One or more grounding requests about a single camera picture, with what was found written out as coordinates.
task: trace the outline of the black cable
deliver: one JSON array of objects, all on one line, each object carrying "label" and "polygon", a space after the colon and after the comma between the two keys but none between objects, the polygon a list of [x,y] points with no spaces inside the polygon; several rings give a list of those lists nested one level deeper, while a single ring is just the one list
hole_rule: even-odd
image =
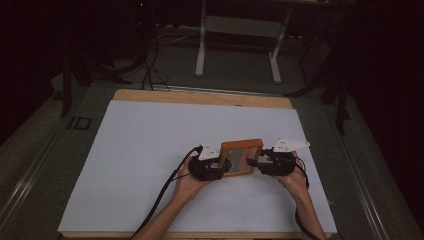
[{"label": "black cable", "polygon": [[176,178],[172,179],[172,181],[177,180],[178,178],[182,178],[182,177],[188,176],[188,175],[190,175],[190,174],[191,174],[191,173],[187,173],[187,174],[184,174],[184,175],[182,175],[182,176],[176,177]]},{"label": "black cable", "polygon": [[150,218],[152,218],[153,214],[156,211],[156,208],[158,207],[160,200],[163,197],[163,194],[165,193],[166,189],[168,188],[169,184],[175,180],[175,175],[177,175],[178,171],[180,170],[180,168],[183,166],[184,162],[188,159],[188,157],[194,152],[194,151],[201,151],[201,146],[199,147],[195,147],[192,150],[190,150],[190,152],[187,153],[187,155],[184,157],[184,159],[181,161],[180,165],[178,165],[178,167],[172,172],[171,176],[169,176],[168,180],[166,180],[165,184],[163,185],[158,197],[156,198],[155,203],[153,204],[152,209],[150,209],[149,214],[146,216],[146,218],[144,219],[143,223],[140,225],[140,227],[137,229],[137,231],[134,232],[134,234],[132,235],[131,239],[142,229],[144,228],[147,223],[149,222]]},{"label": "black cable", "polygon": [[[159,72],[159,71],[156,69],[155,65],[153,65],[153,63],[152,63],[152,68],[153,68],[153,71],[155,71],[156,76],[158,76],[158,78],[159,78],[159,80],[160,80],[160,83],[158,83],[158,84],[165,85],[165,87],[168,89],[168,91],[171,91],[171,89],[169,88],[169,86],[168,86],[168,84],[167,84],[167,82],[169,81],[169,76],[168,76],[167,74],[165,74],[165,73],[161,73],[161,72]],[[163,80],[163,79],[162,79],[162,77],[161,77],[159,74],[164,75],[164,76],[166,77],[166,80]]]},{"label": "black cable", "polygon": [[141,90],[144,90],[144,84],[145,84],[145,82],[146,82],[146,78],[147,78],[147,77],[149,77],[150,89],[153,91],[152,77],[151,77],[151,75],[150,75],[150,71],[151,71],[151,69],[152,69],[153,65],[154,65],[154,64],[155,64],[155,62],[156,62],[156,59],[157,59],[158,53],[157,53],[157,51],[156,51],[156,49],[155,49],[154,47],[152,47],[152,46],[150,46],[150,47],[153,49],[153,52],[155,53],[155,57],[153,58],[153,61],[152,61],[152,63],[151,63],[151,65],[150,65],[150,66],[149,66],[149,64],[147,63],[147,58],[145,59],[145,63],[146,63],[146,66],[147,66],[147,72],[146,72],[146,74],[144,75],[143,82],[141,83]]},{"label": "black cable", "polygon": [[296,167],[299,168],[300,171],[302,171],[303,176],[305,177],[306,187],[309,188],[309,179],[308,179],[308,174],[306,174],[306,165],[305,165],[305,163],[303,162],[302,159],[300,159],[298,157],[296,157],[296,158],[299,159],[299,161],[302,163],[302,166],[303,166],[303,167],[301,167],[299,164],[296,163]]}]

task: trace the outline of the dark background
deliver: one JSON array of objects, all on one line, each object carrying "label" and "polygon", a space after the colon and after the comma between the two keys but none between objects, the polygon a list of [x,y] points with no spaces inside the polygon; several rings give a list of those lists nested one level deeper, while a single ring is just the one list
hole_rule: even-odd
[{"label": "dark background", "polygon": [[[374,11],[350,19],[331,56],[339,62],[335,68],[347,73],[349,93],[355,97],[423,230],[424,48],[420,46],[424,42],[424,4],[413,0],[362,2],[368,3],[375,6]],[[119,36],[128,39],[140,37],[137,33],[141,34],[137,41],[152,38],[152,32],[146,30],[147,23],[138,32],[131,27],[134,18],[132,12],[126,12],[129,5],[116,8],[120,12],[115,19],[120,22],[107,22],[99,15],[96,4],[96,1],[2,1],[0,144],[54,94],[49,81],[62,71],[64,39],[96,61],[111,64],[115,56],[131,58],[142,44],[125,42],[126,38],[122,37],[124,42],[118,45],[125,47],[113,48],[113,41],[120,40],[108,36],[116,36],[116,31],[121,30]],[[199,25],[200,1],[163,0],[153,4],[160,26]],[[217,4],[213,11],[225,9],[244,14],[226,1],[220,4],[225,8]],[[104,11],[110,11],[108,6],[102,6]],[[254,14],[260,18],[263,13],[258,10]],[[296,12],[288,35],[307,35],[314,25],[310,21],[314,17],[309,10]],[[111,28],[102,30],[99,27],[102,24]]]}]

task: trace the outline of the white table leg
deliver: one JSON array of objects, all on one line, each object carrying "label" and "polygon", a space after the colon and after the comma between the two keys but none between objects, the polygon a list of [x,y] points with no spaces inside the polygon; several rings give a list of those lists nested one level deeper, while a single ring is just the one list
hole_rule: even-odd
[{"label": "white table leg", "polygon": [[289,19],[291,16],[292,9],[289,8],[287,10],[286,18],[284,19],[284,23],[281,24],[280,32],[277,36],[277,44],[275,45],[275,48],[272,52],[269,53],[269,63],[271,65],[271,72],[272,72],[272,78],[274,80],[274,83],[281,83],[281,77],[280,77],[280,70],[278,69],[278,63],[277,63],[277,55],[278,51],[280,50],[281,42],[284,39],[284,33],[286,32],[287,25],[289,23]]},{"label": "white table leg", "polygon": [[200,46],[197,54],[196,63],[196,77],[203,76],[203,66],[205,64],[205,11],[206,11],[206,0],[202,0],[202,18],[200,20]]}]

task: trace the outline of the floor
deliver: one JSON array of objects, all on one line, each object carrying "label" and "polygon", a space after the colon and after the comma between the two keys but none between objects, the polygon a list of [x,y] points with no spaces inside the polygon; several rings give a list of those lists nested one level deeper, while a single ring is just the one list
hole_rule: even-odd
[{"label": "floor", "polygon": [[[207,36],[204,75],[194,75],[198,31],[159,30],[159,52],[151,51],[152,87],[163,91],[207,91],[282,97],[306,85],[328,48],[313,49],[304,61],[301,39],[287,38],[278,56],[283,82],[272,81],[267,52],[272,42],[239,43]],[[0,148],[0,239],[58,239],[67,200],[84,166],[109,101],[120,88],[140,89],[146,69],[122,75],[132,85],[95,77],[90,87],[73,83],[73,106],[60,117],[61,101],[48,100]],[[61,89],[61,75],[52,79]],[[145,89],[150,89],[146,82]],[[355,99],[346,106],[345,136],[334,124],[336,104],[322,104],[323,89],[291,98],[330,204],[338,234],[330,239],[424,239]],[[72,117],[92,119],[88,130],[68,129]]]}]

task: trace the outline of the forearm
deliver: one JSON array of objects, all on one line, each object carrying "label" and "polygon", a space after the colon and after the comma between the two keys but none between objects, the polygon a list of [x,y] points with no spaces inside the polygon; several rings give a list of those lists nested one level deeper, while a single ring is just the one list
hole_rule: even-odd
[{"label": "forearm", "polygon": [[[325,239],[324,230],[318,220],[312,199],[308,192],[295,197],[297,213],[302,225],[319,239]],[[302,239],[310,239],[306,234],[302,234]]]},{"label": "forearm", "polygon": [[166,233],[172,222],[184,208],[185,203],[177,200],[171,200],[159,214],[153,218],[132,240],[150,239],[160,240]]}]

